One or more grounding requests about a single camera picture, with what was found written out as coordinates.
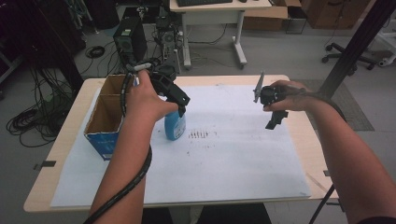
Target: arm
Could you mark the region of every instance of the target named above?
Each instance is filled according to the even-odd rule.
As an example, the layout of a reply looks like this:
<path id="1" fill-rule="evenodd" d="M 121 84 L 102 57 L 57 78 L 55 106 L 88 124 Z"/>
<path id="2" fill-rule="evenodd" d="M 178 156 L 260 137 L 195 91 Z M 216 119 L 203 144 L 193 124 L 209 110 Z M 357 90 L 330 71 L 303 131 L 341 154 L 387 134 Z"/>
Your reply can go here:
<path id="1" fill-rule="evenodd" d="M 293 85 L 278 81 L 273 85 Z M 318 125 L 319 140 L 332 182 L 349 223 L 367 217 L 396 217 L 396 186 L 374 152 L 326 103 L 307 96 L 289 96 L 265 111 L 305 110 Z"/>
<path id="2" fill-rule="evenodd" d="M 96 192 L 90 214 L 125 187 L 138 173 L 149 152 L 155 122 L 177 105 L 161 100 L 147 71 L 139 72 L 139 85 L 130 90 L 128 108 L 110 164 Z M 146 178 L 95 223 L 140 223 Z"/>

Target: forearm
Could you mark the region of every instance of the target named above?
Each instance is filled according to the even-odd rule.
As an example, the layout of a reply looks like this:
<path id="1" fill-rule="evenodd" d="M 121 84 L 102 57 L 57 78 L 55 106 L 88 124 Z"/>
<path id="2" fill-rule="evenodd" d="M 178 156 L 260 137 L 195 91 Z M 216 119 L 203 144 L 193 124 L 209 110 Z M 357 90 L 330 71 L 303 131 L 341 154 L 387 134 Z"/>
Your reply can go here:
<path id="1" fill-rule="evenodd" d="M 395 185 L 373 151 L 326 103 L 314 101 L 307 112 L 317 123 L 332 182 L 349 222 L 370 214 L 396 217 Z"/>
<path id="2" fill-rule="evenodd" d="M 143 166 L 149 152 L 149 140 L 154 121 L 127 116 L 124 121 L 111 162 L 96 193 L 90 213 L 123 189 Z M 96 223 L 140 223 L 145 179 L 108 210 Z"/>

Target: table leg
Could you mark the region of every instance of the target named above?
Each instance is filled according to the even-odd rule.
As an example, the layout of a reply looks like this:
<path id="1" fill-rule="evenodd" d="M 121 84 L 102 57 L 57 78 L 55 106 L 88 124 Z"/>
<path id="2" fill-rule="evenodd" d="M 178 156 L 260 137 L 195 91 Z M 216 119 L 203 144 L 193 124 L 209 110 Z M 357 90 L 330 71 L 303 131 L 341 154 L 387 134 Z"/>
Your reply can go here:
<path id="1" fill-rule="evenodd" d="M 181 23 L 183 29 L 183 63 L 186 69 L 191 68 L 189 39 L 187 38 L 187 24 L 186 24 L 186 13 L 181 14 Z"/>
<path id="2" fill-rule="evenodd" d="M 245 57 L 244 51 L 242 51 L 240 39 L 241 39 L 241 32 L 242 32 L 242 24 L 244 23 L 244 14 L 245 11 L 241 10 L 238 12 L 238 23 L 236 26 L 236 36 L 233 36 L 233 45 L 235 46 L 236 54 L 238 55 L 239 62 L 241 66 L 247 64 L 247 58 Z"/>

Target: cardboard box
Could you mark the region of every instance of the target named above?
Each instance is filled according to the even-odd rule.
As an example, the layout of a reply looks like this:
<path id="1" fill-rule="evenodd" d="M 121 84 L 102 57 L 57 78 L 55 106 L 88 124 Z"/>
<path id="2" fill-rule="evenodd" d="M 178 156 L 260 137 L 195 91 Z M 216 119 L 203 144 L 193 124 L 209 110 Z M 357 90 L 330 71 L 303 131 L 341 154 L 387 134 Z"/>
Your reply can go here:
<path id="1" fill-rule="evenodd" d="M 304 0 L 303 10 L 315 29 L 352 29 L 371 0 Z"/>
<path id="2" fill-rule="evenodd" d="M 300 7 L 299 0 L 279 0 L 276 5 L 263 9 L 251 9 L 245 11 L 245 30 L 278 31 L 282 29 L 282 23 L 288 15 L 288 7 Z"/>
<path id="3" fill-rule="evenodd" d="M 111 159 L 122 124 L 120 90 L 124 77 L 106 78 L 84 130 L 84 136 L 105 161 Z"/>

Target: black stand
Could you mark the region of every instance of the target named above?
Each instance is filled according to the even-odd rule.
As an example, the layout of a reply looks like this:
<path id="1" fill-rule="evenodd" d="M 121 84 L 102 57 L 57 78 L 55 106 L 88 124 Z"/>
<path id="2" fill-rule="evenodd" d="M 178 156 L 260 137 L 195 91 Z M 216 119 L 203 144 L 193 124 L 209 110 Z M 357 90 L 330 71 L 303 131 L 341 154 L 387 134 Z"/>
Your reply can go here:
<path id="1" fill-rule="evenodd" d="M 393 0 L 377 0 L 375 2 L 359 29 L 352 36 L 340 59 L 320 87 L 319 91 L 321 94 L 332 98 L 352 66 L 373 41 L 395 8 L 396 1 Z"/>
<path id="2" fill-rule="evenodd" d="M 333 53 L 333 54 L 328 54 L 326 56 L 324 56 L 322 58 L 322 62 L 326 63 L 329 61 L 330 58 L 340 58 L 341 55 L 343 54 L 343 52 L 345 51 L 345 49 L 335 43 L 331 43 L 330 45 L 326 46 L 326 51 L 331 51 L 332 49 L 336 49 L 338 51 L 340 51 L 340 53 Z M 360 56 L 359 61 L 364 62 L 364 63 L 368 63 L 369 65 L 366 67 L 368 70 L 372 70 L 375 65 L 377 64 L 376 60 L 373 59 L 369 59 L 363 56 Z M 348 73 L 349 76 L 351 76 L 353 73 L 355 73 L 355 71 L 358 69 L 358 66 L 356 64 L 353 64 L 350 72 Z"/>

